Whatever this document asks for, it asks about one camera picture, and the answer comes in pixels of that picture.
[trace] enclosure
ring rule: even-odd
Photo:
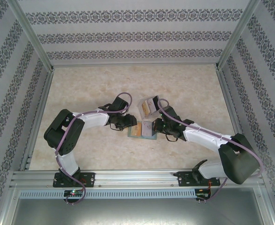
[[[137,120],[140,100],[158,95],[183,120],[244,134],[262,177],[197,204],[173,174],[217,154],[95,127],[73,151],[94,186],[65,206],[71,188],[53,187],[46,129],[62,109],[94,110],[124,91]],[[0,224],[208,221],[275,224],[275,0],[0,0]]]

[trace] wall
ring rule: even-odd
[[[249,0],[20,0],[53,65],[216,63]]]
[[[0,209],[19,170],[47,71],[8,4],[0,0]]]
[[[275,0],[259,3],[223,73],[243,133],[265,165],[275,206]]]

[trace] purple cable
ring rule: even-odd
[[[239,144],[239,143],[237,143],[237,142],[235,142],[235,141],[232,141],[231,139],[225,138],[225,137],[223,137],[222,135],[215,134],[215,133],[210,132],[209,130],[205,130],[205,129],[203,129],[203,128],[198,128],[198,127],[195,128],[195,127],[193,127],[193,126],[191,126],[191,125],[188,125],[188,124],[186,124],[186,123],[184,123],[184,122],[182,122],[182,121],[179,121],[179,120],[177,120],[177,119],[171,117],[169,114],[167,114],[167,113],[163,110],[163,107],[162,107],[162,105],[161,105],[161,101],[165,101],[165,102],[167,103],[167,105],[169,106],[168,100],[166,100],[166,99],[164,99],[164,98],[159,99],[159,100],[158,100],[158,107],[159,107],[160,111],[162,111],[162,113],[163,113],[164,115],[166,115],[168,118],[170,118],[171,120],[173,120],[173,121],[175,121],[175,122],[177,122],[177,123],[179,123],[179,124],[182,124],[182,125],[184,125],[184,126],[186,126],[186,127],[188,127],[188,128],[191,128],[191,129],[194,129],[194,130],[201,130],[201,131],[203,131],[204,133],[207,133],[207,134],[212,135],[212,136],[214,136],[214,137],[223,139],[223,140],[225,140],[225,141],[227,141],[227,142],[230,142],[230,143],[232,143],[232,144],[234,144],[234,145],[236,145],[236,146],[238,146],[238,147],[244,149],[244,150],[247,151],[248,153],[250,153],[250,154],[258,161],[259,166],[260,166],[260,171],[259,171],[257,174],[252,175],[252,176],[250,176],[250,177],[259,177],[259,176],[263,173],[263,170],[264,170],[263,162],[261,161],[261,159],[260,159],[254,152],[252,152],[251,150],[249,150],[247,147],[245,147],[245,146],[243,146],[243,145],[241,145],[241,144]],[[209,200],[215,198],[215,196],[220,192],[220,190],[221,190],[221,189],[223,188],[223,186],[225,185],[227,179],[228,179],[228,178],[226,178],[226,179],[224,180],[224,182],[222,183],[222,185],[221,185],[221,186],[219,187],[219,189],[214,193],[214,195],[211,196],[211,197],[209,198]]]
[[[68,134],[68,131],[70,130],[70,128],[71,128],[71,126],[72,126],[72,124],[74,123],[74,121],[75,121],[77,118],[79,118],[79,117],[81,117],[81,116],[83,116],[83,115],[86,115],[86,114],[90,114],[90,113],[99,113],[99,112],[100,112],[100,113],[120,113],[120,112],[122,113],[122,112],[125,112],[127,109],[129,109],[129,107],[130,107],[131,104],[132,104],[132,96],[131,96],[128,92],[122,92],[122,93],[119,93],[119,94],[117,95],[117,97],[120,96],[120,95],[122,95],[122,94],[126,94],[126,95],[128,95],[128,96],[130,97],[130,103],[129,103],[129,105],[128,105],[126,108],[122,109],[122,110],[119,110],[119,111],[96,111],[96,110],[94,110],[94,111],[83,112],[83,113],[80,113],[80,114],[76,115],[76,116],[71,120],[71,122],[69,123],[69,125],[68,125],[68,127],[67,127],[67,129],[66,129],[66,131],[65,131],[65,133],[64,133],[64,135],[62,136],[62,139],[61,139],[61,141],[60,141],[60,143],[59,143],[57,149],[55,150],[56,162],[58,163],[58,165],[59,165],[61,171],[62,171],[66,176],[68,176],[69,178],[71,178],[72,180],[74,180],[75,182],[77,182],[78,184],[80,184],[80,185],[82,186],[83,191],[84,191],[84,194],[82,195],[82,197],[81,197],[78,201],[71,203],[72,205],[76,205],[76,204],[78,204],[79,202],[81,202],[81,201],[84,199],[84,197],[85,197],[85,195],[86,195],[86,188],[85,188],[84,184],[82,184],[79,180],[77,180],[77,179],[75,179],[74,177],[72,177],[70,174],[68,174],[68,173],[63,169],[63,167],[62,167],[62,165],[61,165],[61,163],[60,163],[60,161],[59,161],[59,158],[58,158],[58,151],[59,151],[59,149],[61,148],[61,146],[62,146],[62,144],[63,144],[63,142],[64,142],[64,140],[65,140],[65,138],[66,138],[66,136],[67,136],[67,134]]]

